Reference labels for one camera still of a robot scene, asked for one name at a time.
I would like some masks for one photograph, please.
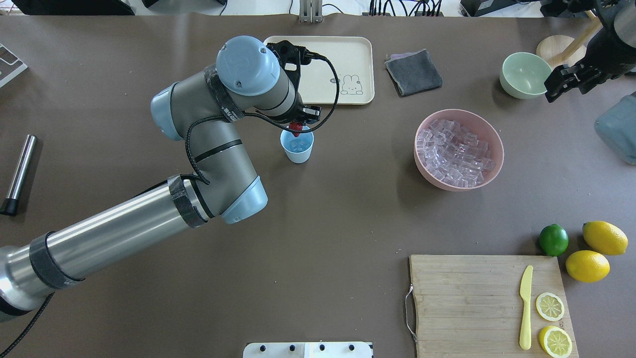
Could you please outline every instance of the robotic arm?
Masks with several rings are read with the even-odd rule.
[[[552,103],[578,87],[586,94],[608,79],[616,79],[636,67],[636,3],[634,0],[572,0],[570,10],[595,8],[603,28],[590,40],[585,56],[572,67],[557,66],[545,81],[546,98]]]
[[[326,61],[337,78],[325,57],[304,47],[288,41],[265,46],[239,36],[222,47],[215,64],[157,94],[151,102],[155,123],[170,139],[186,140],[198,176],[173,176],[30,245],[0,248],[0,322],[183,230],[214,217],[232,224],[263,209],[265,190],[232,123],[252,106],[274,124],[316,123],[320,108],[305,106],[297,91],[300,65],[312,59]],[[285,63],[296,70],[284,70]]]

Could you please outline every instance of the bowl of ice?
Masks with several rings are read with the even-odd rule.
[[[426,180],[454,192],[483,187],[504,164],[497,131],[464,110],[441,110],[426,117],[415,133],[413,154]]]

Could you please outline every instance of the knife handle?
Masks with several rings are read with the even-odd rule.
[[[528,350],[532,345],[532,339],[530,337],[530,303],[526,300],[523,301],[523,317],[521,319],[521,332],[519,333],[519,346]]]

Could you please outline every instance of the green lime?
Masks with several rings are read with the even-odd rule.
[[[539,246],[550,256],[564,253],[569,242],[565,229],[556,224],[544,227],[539,235]]]

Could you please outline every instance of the knife blade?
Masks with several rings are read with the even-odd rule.
[[[521,277],[521,287],[519,296],[523,300],[523,317],[521,319],[521,329],[519,332],[519,346],[528,350],[532,345],[530,337],[530,294],[532,293],[532,266],[528,265]]]

